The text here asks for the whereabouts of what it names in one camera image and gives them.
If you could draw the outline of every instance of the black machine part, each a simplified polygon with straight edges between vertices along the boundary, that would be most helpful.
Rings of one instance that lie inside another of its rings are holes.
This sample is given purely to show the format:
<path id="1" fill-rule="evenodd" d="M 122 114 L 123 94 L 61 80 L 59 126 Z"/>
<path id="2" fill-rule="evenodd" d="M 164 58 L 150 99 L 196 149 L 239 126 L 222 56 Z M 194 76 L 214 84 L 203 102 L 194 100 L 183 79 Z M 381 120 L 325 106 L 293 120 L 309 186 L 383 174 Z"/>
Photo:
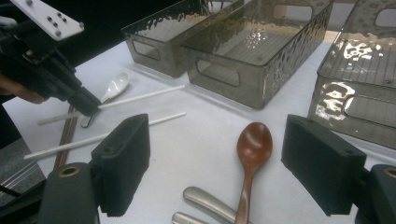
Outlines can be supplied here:
<path id="1" fill-rule="evenodd" d="M 396 224 L 396 167 L 364 168 L 366 155 L 311 119 L 288 115 L 282 162 L 327 215 L 359 208 L 357 224 Z"/>
<path id="2" fill-rule="evenodd" d="M 49 174 L 37 223 L 99 223 L 98 206 L 108 217 L 122 216 L 149 156 L 148 116 L 126 119 L 92 152 L 89 164 L 70 163 Z"/>
<path id="3" fill-rule="evenodd" d="M 44 98 L 68 101 L 86 116 L 99 111 L 101 102 L 82 87 L 76 69 L 66 60 L 56 42 L 34 22 L 0 28 L 0 70 Z"/>

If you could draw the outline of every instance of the translucent basket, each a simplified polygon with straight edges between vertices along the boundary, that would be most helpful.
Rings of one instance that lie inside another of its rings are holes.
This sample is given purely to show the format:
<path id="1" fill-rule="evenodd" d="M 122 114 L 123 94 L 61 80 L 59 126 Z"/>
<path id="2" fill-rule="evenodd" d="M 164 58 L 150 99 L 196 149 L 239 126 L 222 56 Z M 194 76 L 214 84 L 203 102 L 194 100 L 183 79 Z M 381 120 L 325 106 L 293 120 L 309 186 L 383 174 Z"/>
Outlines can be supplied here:
<path id="1" fill-rule="evenodd" d="M 184 0 L 121 29 L 135 63 L 170 77 L 186 64 L 180 43 L 244 4 L 244 0 Z"/>
<path id="2" fill-rule="evenodd" d="M 318 69 L 309 118 L 396 148 L 395 18 L 395 0 L 357 2 Z"/>
<path id="3" fill-rule="evenodd" d="M 261 109 L 324 38 L 327 0 L 253 0 L 181 46 L 190 82 Z"/>

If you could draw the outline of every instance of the spoon handle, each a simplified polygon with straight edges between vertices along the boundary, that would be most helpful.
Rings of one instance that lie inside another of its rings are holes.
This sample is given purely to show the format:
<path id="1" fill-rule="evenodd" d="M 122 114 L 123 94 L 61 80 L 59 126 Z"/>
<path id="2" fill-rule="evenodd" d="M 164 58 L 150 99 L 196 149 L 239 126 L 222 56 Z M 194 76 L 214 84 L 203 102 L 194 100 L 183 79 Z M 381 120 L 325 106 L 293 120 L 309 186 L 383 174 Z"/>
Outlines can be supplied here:
<path id="1" fill-rule="evenodd" d="M 245 172 L 244 185 L 242 187 L 241 198 L 239 199 L 235 224 L 248 224 L 252 184 L 253 184 L 253 173 Z"/>
<path id="2" fill-rule="evenodd" d="M 102 105 L 104 105 L 105 103 L 107 103 L 108 101 L 110 100 L 110 98 L 102 98 L 101 99 L 101 102 L 102 102 Z M 92 121 L 92 119 L 93 119 L 93 117 L 95 117 L 95 115 L 96 114 L 94 114 L 94 115 L 92 115 L 92 116 L 90 116 L 90 117 L 84 117 L 83 119 L 82 119 L 82 121 L 81 121 L 81 127 L 82 128 L 88 128 L 88 126 L 90 126 L 90 124 L 91 124 L 91 121 Z"/>
<path id="3" fill-rule="evenodd" d="M 207 224 L 206 222 L 203 222 L 202 220 L 196 217 L 191 217 L 187 214 L 180 212 L 176 212 L 173 214 L 172 223 L 173 224 Z"/>
<path id="4" fill-rule="evenodd" d="M 235 222 L 235 211 L 227 206 L 225 203 L 221 202 L 219 199 L 215 198 L 214 196 L 202 189 L 196 187 L 188 187 L 183 191 L 183 197 L 186 200 L 207 209 L 207 211 L 216 214 L 217 216 L 227 221 L 227 223 Z"/>

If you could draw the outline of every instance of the plastic spoon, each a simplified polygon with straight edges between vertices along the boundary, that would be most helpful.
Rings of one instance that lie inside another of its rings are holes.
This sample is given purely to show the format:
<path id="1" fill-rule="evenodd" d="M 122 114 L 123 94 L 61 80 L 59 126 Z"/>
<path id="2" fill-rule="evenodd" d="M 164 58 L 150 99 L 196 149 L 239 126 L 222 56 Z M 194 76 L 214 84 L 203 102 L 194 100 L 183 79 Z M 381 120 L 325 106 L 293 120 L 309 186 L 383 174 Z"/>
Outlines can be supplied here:
<path id="1" fill-rule="evenodd" d="M 271 133 L 262 123 L 250 123 L 239 136 L 236 151 L 244 167 L 245 179 L 235 224 L 248 224 L 253 177 L 256 170 L 271 157 L 272 148 Z"/>
<path id="2" fill-rule="evenodd" d="M 108 85 L 107 91 L 105 95 L 100 99 L 102 105 L 113 99 L 114 97 L 120 95 L 123 91 L 125 91 L 126 87 L 129 83 L 129 76 L 126 73 L 121 73 L 114 77 L 114 79 Z M 88 128 L 90 126 L 92 117 L 84 117 L 81 122 L 81 127 Z"/>

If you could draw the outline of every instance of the white straw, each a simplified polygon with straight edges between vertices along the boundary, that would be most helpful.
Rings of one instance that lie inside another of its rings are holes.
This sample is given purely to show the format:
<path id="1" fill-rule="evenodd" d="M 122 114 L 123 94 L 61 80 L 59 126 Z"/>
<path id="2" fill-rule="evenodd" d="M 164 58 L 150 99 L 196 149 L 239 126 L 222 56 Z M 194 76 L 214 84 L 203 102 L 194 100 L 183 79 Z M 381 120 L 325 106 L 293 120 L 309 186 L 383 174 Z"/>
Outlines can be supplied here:
<path id="1" fill-rule="evenodd" d="M 183 113 L 175 114 L 175 115 L 172 115 L 172 116 L 169 116 L 169 117 L 165 117 L 165 118 L 162 118 L 162 119 L 156 119 L 156 120 L 153 120 L 153 121 L 149 122 L 148 125 L 149 126 L 155 125 L 155 124 L 158 124 L 158 123 L 162 123 L 162 122 L 168 121 L 170 119 L 177 119 L 177 118 L 183 117 L 185 115 L 186 115 L 186 112 L 183 112 Z M 35 152 L 35 153 L 28 154 L 28 155 L 24 156 L 24 159 L 29 160 L 29 159 L 33 159 L 33 158 L 42 158 L 42 157 L 46 157 L 46 156 L 49 156 L 51 154 L 57 153 L 58 151 L 65 150 L 65 149 L 72 149 L 72 148 L 75 148 L 75 147 L 85 146 L 85 145 L 88 145 L 90 143 L 103 140 L 108 135 L 109 135 L 109 133 L 105 133 L 105 134 L 102 134 L 102 135 L 99 135 L 99 136 L 96 136 L 96 137 L 92 137 L 92 138 L 88 138 L 88 139 L 85 139 L 85 140 L 82 140 L 82 141 L 79 141 L 79 142 L 69 143 L 69 144 L 65 144 L 65 145 L 62 145 L 62 146 L 50 148 L 50 149 L 47 149 L 47 150 Z"/>
<path id="2" fill-rule="evenodd" d="M 137 101 L 137 100 L 149 98 L 151 96 L 168 93 L 170 91 L 177 91 L 177 90 L 183 89 L 184 87 L 185 87 L 185 85 L 182 85 L 182 86 L 170 88 L 170 89 L 167 89 L 167 90 L 164 90 L 164 91 L 155 91 L 155 92 L 152 92 L 152 93 L 149 93 L 149 94 L 146 94 L 146 95 L 141 95 L 141 96 L 129 98 L 129 99 L 126 99 L 126 100 L 117 101 L 117 102 L 106 104 L 106 105 L 99 105 L 98 107 L 99 107 L 99 109 L 106 109 L 106 108 L 109 108 L 109 107 L 114 106 L 114 105 L 122 105 L 122 104 L 130 103 L 132 101 Z M 81 115 L 81 113 L 76 111 L 74 113 L 60 115 L 60 116 L 55 116 L 55 117 L 52 117 L 52 118 L 49 118 L 49 119 L 42 119 L 42 120 L 39 120 L 37 122 L 37 124 L 41 126 L 41 125 L 49 124 L 49 123 L 56 122 L 56 121 L 59 121 L 59 120 L 72 119 L 72 118 L 78 117 L 80 115 Z"/>

